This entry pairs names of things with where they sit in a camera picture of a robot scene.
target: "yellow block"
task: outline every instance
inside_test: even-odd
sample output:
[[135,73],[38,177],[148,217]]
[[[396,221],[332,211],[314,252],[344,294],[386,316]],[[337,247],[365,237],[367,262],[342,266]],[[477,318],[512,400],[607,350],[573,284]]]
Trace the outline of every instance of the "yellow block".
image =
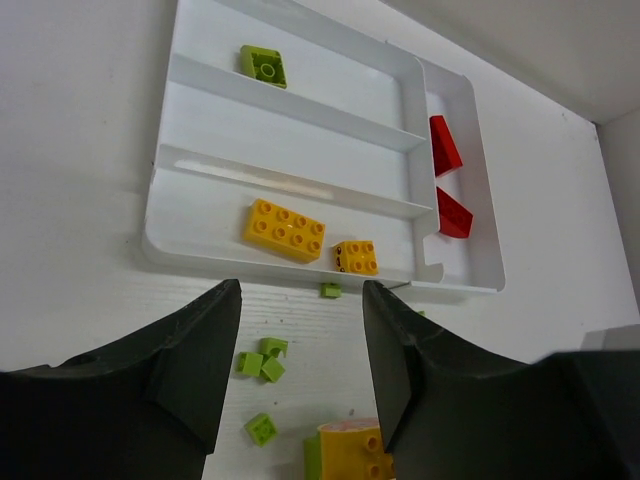
[[258,199],[251,207],[243,238],[303,263],[322,253],[324,223]]
[[322,480],[390,480],[393,458],[384,453],[377,418],[346,420],[318,427]]
[[369,240],[342,242],[333,247],[336,270],[339,272],[377,275],[376,249]]

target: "green block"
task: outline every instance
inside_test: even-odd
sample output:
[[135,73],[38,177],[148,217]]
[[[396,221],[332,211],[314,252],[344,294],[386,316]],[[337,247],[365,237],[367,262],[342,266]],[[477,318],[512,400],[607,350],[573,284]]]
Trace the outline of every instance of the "green block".
[[340,298],[342,289],[337,283],[323,283],[320,288],[320,296],[323,298]]
[[240,360],[236,371],[251,377],[259,377],[264,355],[253,352],[240,352]]
[[281,340],[279,338],[263,338],[260,340],[260,353],[263,355],[269,355],[270,357],[280,356],[280,352],[286,358],[287,348],[289,348],[289,342]]
[[275,357],[268,357],[262,364],[262,378],[267,382],[276,383],[284,372],[285,368]]
[[320,434],[305,438],[304,446],[304,480],[322,479],[322,450]]
[[240,49],[245,75],[276,87],[287,88],[282,57],[277,50],[243,45]]
[[253,417],[244,428],[259,447],[264,447],[278,435],[275,423],[266,413],[260,413]]

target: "red compartment block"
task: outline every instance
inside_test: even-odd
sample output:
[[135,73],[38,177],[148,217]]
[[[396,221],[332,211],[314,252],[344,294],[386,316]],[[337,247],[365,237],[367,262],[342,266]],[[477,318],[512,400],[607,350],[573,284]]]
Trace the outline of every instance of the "red compartment block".
[[442,115],[431,117],[429,125],[431,126],[433,167],[436,177],[441,177],[460,168],[462,159],[444,117]]
[[473,214],[440,187],[436,187],[436,193],[440,233],[454,238],[469,238]]

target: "white organizer box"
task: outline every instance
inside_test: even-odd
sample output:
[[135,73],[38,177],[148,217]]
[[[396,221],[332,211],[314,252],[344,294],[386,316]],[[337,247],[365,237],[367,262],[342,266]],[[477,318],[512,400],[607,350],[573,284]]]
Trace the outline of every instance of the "white organizer box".
[[[278,50],[288,87],[239,73],[240,48]],[[443,114],[464,167],[442,187],[474,214],[440,235],[429,116]],[[265,198],[326,224],[298,264],[241,238]],[[180,0],[143,248],[162,264],[238,277],[360,286],[331,246],[373,240],[377,280],[449,300],[505,284],[471,83],[289,0]]]

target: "table surface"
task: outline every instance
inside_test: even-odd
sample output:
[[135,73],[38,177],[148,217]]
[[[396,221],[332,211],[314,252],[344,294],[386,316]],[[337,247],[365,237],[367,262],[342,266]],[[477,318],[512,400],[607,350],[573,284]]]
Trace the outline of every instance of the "table surface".
[[[416,304],[491,351],[533,361],[638,323],[594,126],[375,0],[301,3],[469,77],[507,287]],[[218,278],[140,251],[175,0],[10,0],[0,17],[0,368],[57,365],[178,309]],[[232,375],[204,478],[300,478],[301,440],[375,414],[360,298],[243,285],[238,351],[289,339],[275,385]],[[269,412],[281,435],[251,447]]]

